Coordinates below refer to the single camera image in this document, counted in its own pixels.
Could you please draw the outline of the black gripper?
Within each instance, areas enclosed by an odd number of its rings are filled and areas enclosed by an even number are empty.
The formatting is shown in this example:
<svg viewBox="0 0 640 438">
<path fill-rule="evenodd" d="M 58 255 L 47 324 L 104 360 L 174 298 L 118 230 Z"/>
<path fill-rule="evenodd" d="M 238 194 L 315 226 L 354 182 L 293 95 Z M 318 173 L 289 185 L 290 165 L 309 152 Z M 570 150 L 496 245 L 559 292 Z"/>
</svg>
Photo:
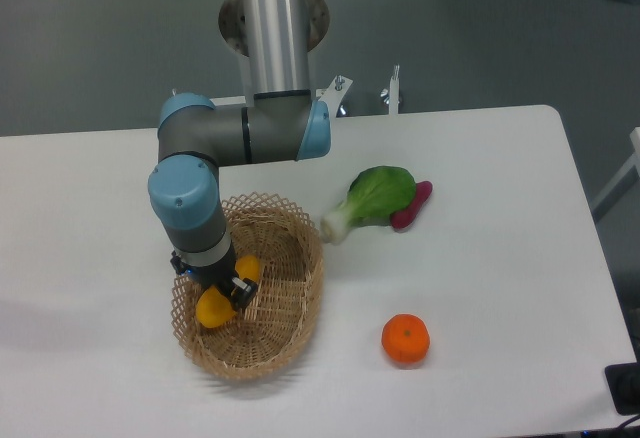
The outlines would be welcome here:
<svg viewBox="0 0 640 438">
<path fill-rule="evenodd" d="M 178 276 L 186 276 L 203 290 L 216 288 L 234 311 L 245 310 L 259 289 L 255 280 L 237 277 L 234 250 L 229 250 L 220 261 L 201 267 L 187 264 L 173 251 L 170 263 Z"/>
</svg>

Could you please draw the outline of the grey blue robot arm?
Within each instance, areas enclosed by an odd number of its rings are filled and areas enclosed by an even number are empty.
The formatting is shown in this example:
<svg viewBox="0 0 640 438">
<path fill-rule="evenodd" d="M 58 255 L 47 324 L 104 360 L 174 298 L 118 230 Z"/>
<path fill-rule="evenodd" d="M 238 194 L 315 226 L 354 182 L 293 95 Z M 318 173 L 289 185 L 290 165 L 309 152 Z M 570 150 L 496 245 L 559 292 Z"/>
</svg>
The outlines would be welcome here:
<svg viewBox="0 0 640 438">
<path fill-rule="evenodd" d="M 226 166 L 305 160 L 331 146 L 330 112 L 309 74 L 312 14 L 307 0 L 240 0 L 250 88 L 243 106 L 218 108 L 179 93 L 161 109 L 150 203 L 173 245 L 175 272 L 217 289 L 243 310 L 258 286 L 241 278 L 219 195 Z"/>
</svg>

